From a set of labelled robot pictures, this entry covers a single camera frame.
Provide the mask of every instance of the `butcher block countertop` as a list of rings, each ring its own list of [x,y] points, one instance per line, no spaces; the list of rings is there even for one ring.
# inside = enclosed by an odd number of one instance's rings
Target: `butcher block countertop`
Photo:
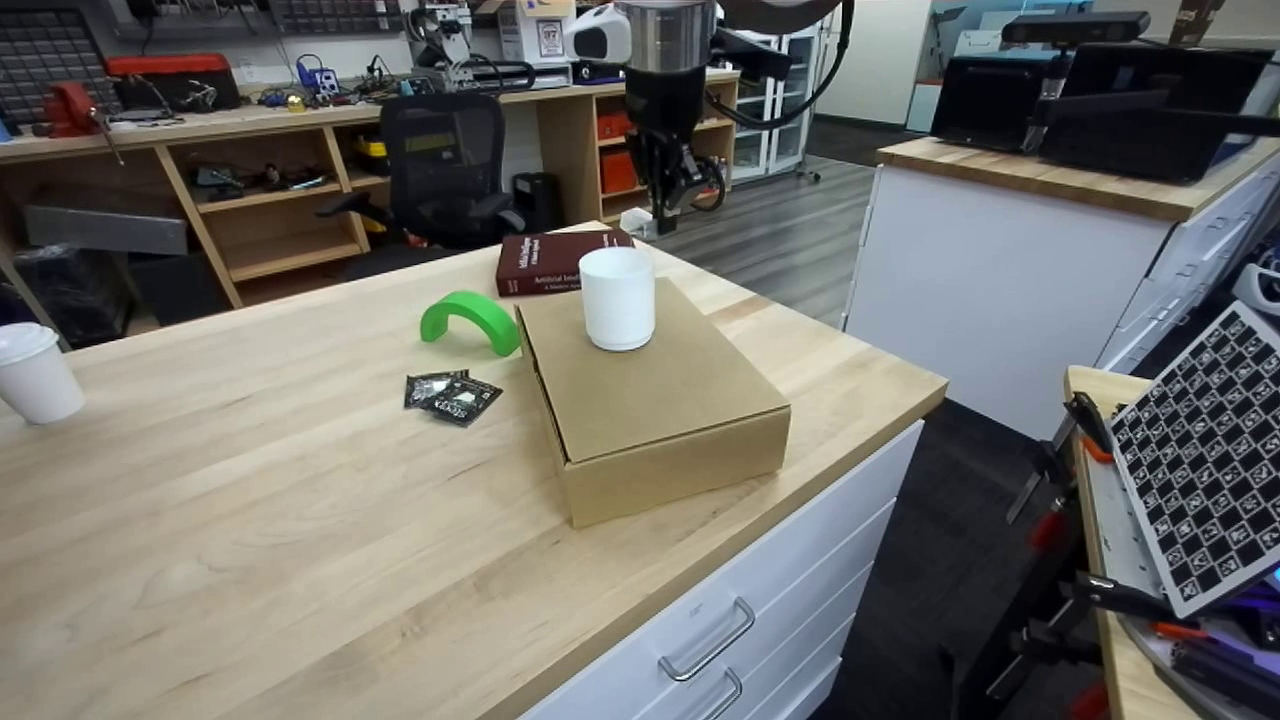
[[[1244,151],[1208,169],[1199,183],[1126,179],[1126,176],[1106,176],[1089,169],[1045,164],[1037,156],[1015,156],[1015,151],[943,143],[935,136],[878,148],[878,164],[1015,187],[1015,192],[1038,192],[1038,198],[1059,198],[1077,204],[1119,207],[1119,212],[1141,212],[1141,218],[1179,225],[1197,218],[1204,204],[1211,204],[1221,192],[1240,183],[1249,172],[1268,164],[1275,151],[1280,151],[1280,141],[1255,141]]]
[[[414,341],[492,248],[72,353],[77,422],[0,408],[5,715],[516,715],[940,403],[647,251],[792,402],[775,480],[567,527],[529,359]],[[445,370],[503,397],[473,427],[400,408]]]

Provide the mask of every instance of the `robotic arm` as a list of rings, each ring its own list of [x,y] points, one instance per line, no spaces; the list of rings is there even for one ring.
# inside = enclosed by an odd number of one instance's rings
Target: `robotic arm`
[[[816,102],[842,62],[853,0],[726,0],[723,26],[794,31],[825,20],[836,4],[842,10],[836,66],[813,91]],[[716,0],[615,0],[585,12],[567,35],[576,56],[629,67],[622,104],[634,127],[629,143],[634,172],[647,183],[654,231],[677,229],[678,201],[686,192],[704,198],[700,207],[720,207],[720,169],[693,151],[693,127],[704,112],[704,67],[711,62],[711,43],[726,40],[726,31],[716,29]],[[794,119],[808,104],[778,115],[770,127]]]

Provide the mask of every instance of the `black wire rack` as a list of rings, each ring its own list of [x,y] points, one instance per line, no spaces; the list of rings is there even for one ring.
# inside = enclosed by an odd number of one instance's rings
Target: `black wire rack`
[[[273,0],[285,35],[400,31],[400,0]]]
[[[104,53],[77,10],[0,10],[0,107],[46,132],[44,98],[80,79],[96,107],[116,112]]]

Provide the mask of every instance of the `drawer handle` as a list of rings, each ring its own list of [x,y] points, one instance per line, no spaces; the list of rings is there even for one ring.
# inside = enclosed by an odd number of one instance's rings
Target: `drawer handle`
[[[684,666],[678,658],[661,658],[654,669],[669,671],[677,686],[696,680],[716,658],[723,658],[740,635],[754,629],[754,611],[748,602],[730,602],[726,620],[720,635],[696,640],[693,661]]]
[[[723,686],[726,692],[700,720],[720,720],[734,702],[748,696],[748,686],[730,669],[723,671]]]

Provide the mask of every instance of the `cardboard box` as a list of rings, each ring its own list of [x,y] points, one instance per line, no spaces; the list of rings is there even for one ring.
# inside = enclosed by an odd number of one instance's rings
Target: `cardboard box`
[[[519,323],[548,402],[572,524],[677,503],[770,478],[789,449],[789,402],[669,280],[654,335],[601,353],[581,293],[522,301]]]

